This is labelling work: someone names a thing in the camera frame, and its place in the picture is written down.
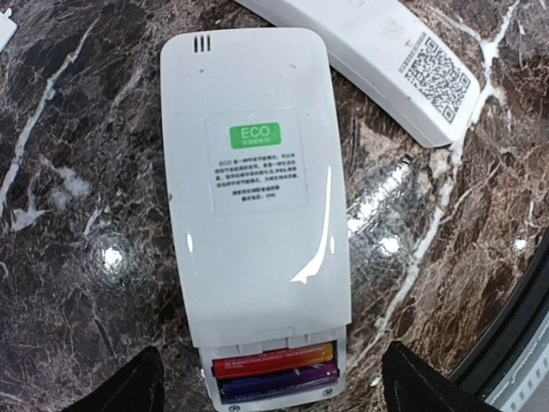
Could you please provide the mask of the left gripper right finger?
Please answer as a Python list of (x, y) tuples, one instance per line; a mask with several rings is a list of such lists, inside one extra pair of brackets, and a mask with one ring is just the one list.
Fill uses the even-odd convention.
[(492, 412), (493, 407), (450, 383), (400, 341), (382, 359), (389, 412)]

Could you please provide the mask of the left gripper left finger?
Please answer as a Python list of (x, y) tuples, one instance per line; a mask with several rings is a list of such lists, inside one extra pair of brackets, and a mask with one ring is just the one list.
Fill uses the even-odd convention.
[(159, 350), (148, 346), (95, 391), (63, 409), (70, 411), (151, 411), (165, 405), (164, 366)]

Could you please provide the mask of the small white remote control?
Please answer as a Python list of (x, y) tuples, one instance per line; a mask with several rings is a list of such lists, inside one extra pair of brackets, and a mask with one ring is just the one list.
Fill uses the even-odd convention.
[[(218, 411), (342, 392), (351, 276), (335, 97), (304, 28), (183, 33), (160, 52), (166, 184), (184, 309)], [(337, 380), (229, 398), (213, 361), (332, 342)]]

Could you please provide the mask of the long white remote control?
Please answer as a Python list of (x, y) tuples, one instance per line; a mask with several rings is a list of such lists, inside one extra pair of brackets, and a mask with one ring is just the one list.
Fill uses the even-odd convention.
[(418, 144), (461, 140), (480, 97), (468, 67), (407, 6), (391, 0), (242, 0), (277, 27), (321, 36), (330, 64)]

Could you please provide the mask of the white battery cover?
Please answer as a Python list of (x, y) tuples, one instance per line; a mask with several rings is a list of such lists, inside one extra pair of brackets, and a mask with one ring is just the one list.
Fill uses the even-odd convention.
[(12, 15), (13, 10), (10, 7), (2, 11), (0, 15), (0, 52), (4, 50), (18, 28), (17, 24), (12, 20)]

